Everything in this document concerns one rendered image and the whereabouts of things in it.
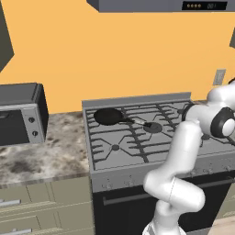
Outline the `grey toaster oven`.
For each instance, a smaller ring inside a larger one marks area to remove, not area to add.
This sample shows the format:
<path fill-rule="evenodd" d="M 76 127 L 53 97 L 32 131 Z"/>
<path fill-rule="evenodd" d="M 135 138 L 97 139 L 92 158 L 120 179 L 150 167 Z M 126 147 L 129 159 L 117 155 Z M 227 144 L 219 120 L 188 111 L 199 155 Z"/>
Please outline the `grey toaster oven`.
<path fill-rule="evenodd" d="M 0 84 L 0 146 L 44 142 L 48 120 L 43 84 Z"/>

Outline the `grey wall socket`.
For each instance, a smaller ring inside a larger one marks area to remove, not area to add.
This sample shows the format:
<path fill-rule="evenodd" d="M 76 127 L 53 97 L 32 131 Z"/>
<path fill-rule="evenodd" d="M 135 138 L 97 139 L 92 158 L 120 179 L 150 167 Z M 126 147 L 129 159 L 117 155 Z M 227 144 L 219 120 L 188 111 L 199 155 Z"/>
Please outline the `grey wall socket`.
<path fill-rule="evenodd" d="M 226 73 L 225 69 L 217 69 L 213 85 L 222 85 L 225 73 Z"/>

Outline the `grey range hood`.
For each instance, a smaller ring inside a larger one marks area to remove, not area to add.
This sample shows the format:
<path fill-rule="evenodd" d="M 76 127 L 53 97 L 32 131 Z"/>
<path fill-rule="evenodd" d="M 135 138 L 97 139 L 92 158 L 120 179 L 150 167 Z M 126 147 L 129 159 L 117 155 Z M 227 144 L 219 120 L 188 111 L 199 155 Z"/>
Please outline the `grey range hood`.
<path fill-rule="evenodd" d="M 86 0 L 101 13 L 235 12 L 235 0 Z"/>

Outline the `black frying pan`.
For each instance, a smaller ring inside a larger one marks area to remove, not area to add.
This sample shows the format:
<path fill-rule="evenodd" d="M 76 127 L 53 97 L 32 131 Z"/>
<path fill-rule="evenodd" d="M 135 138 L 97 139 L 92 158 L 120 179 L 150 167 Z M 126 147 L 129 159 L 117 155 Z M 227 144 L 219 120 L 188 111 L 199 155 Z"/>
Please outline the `black frying pan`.
<path fill-rule="evenodd" d="M 116 125 L 117 123 L 132 123 L 148 128 L 151 126 L 150 122 L 138 121 L 128 117 L 124 117 L 121 111 L 112 107 L 100 108 L 96 110 L 96 112 L 94 113 L 94 119 L 97 123 L 104 126 L 112 126 Z"/>

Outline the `grey gas hob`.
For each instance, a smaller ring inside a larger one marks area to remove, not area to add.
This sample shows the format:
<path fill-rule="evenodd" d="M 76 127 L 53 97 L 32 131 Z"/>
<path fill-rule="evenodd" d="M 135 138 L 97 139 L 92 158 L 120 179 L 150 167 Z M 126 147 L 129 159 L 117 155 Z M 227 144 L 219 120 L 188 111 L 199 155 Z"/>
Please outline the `grey gas hob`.
<path fill-rule="evenodd" d="M 111 190 L 128 188 L 125 184 L 128 180 L 133 181 L 133 186 L 141 185 L 147 172 L 165 163 L 183 109 L 191 103 L 189 93 L 84 100 L 84 128 L 93 191 L 107 191 L 106 183 L 112 184 Z M 121 111 L 125 118 L 150 122 L 151 126 L 101 125 L 95 121 L 94 113 L 107 107 Z M 214 173 L 230 173 L 225 170 L 226 165 L 235 171 L 235 140 L 204 135 L 193 169 L 196 176 L 208 175 L 209 167 Z M 191 172 L 180 173 L 177 177 L 191 177 Z"/>

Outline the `beige cupboard door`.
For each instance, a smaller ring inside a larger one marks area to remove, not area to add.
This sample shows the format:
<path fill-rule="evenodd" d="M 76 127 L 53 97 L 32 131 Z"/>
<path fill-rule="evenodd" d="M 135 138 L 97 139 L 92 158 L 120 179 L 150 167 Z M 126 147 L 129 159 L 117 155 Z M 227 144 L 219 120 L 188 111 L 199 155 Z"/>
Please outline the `beige cupboard door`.
<path fill-rule="evenodd" d="M 230 189 L 220 209 L 221 218 L 232 216 L 235 216 L 235 184 L 230 186 Z"/>

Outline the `black oven door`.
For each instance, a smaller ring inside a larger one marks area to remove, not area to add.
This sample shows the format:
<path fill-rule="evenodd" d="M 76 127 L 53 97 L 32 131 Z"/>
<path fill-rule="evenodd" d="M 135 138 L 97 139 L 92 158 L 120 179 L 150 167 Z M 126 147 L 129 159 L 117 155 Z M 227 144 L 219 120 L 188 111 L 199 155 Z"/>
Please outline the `black oven door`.
<path fill-rule="evenodd" d="M 185 180 L 196 185 L 226 180 L 227 177 L 235 180 L 235 171 L 187 177 Z M 206 196 L 204 207 L 197 213 L 185 213 L 179 218 L 179 225 L 186 235 L 208 235 L 231 185 L 202 189 Z M 95 235 L 141 235 L 153 218 L 156 198 L 149 197 L 107 206 L 103 203 L 104 196 L 107 199 L 114 199 L 141 194 L 146 194 L 141 185 L 93 193 Z"/>

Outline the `beige drawer front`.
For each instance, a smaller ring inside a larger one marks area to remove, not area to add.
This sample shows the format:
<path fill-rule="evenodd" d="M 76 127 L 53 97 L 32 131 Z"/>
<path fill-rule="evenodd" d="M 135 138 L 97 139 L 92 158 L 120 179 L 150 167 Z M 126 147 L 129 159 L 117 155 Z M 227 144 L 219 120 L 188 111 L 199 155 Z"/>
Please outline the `beige drawer front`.
<path fill-rule="evenodd" d="M 0 234 L 11 232 L 13 229 L 16 231 L 31 229 L 33 232 L 43 232 L 59 228 L 60 225 L 55 216 L 50 212 L 0 218 Z"/>
<path fill-rule="evenodd" d="M 22 185 L 0 189 L 0 200 L 21 200 L 20 205 L 0 207 L 0 214 L 29 212 L 30 210 L 46 209 L 58 206 L 50 183 Z"/>
<path fill-rule="evenodd" d="M 52 182 L 55 201 L 63 204 L 78 204 L 91 200 L 90 179 L 80 177 Z"/>

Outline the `olive wall cupboard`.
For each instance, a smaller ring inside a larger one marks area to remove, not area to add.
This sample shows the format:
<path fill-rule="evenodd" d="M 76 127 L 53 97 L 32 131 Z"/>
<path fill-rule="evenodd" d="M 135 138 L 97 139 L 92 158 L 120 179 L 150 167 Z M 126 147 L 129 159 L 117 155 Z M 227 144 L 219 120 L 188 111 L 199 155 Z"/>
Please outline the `olive wall cupboard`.
<path fill-rule="evenodd" d="M 0 0 L 0 72 L 4 70 L 14 55 L 4 9 Z"/>
<path fill-rule="evenodd" d="M 232 36 L 231 36 L 231 39 L 230 39 L 230 43 L 229 43 L 229 46 L 233 49 L 235 49 L 235 28 L 233 30 L 233 33 L 232 33 Z"/>

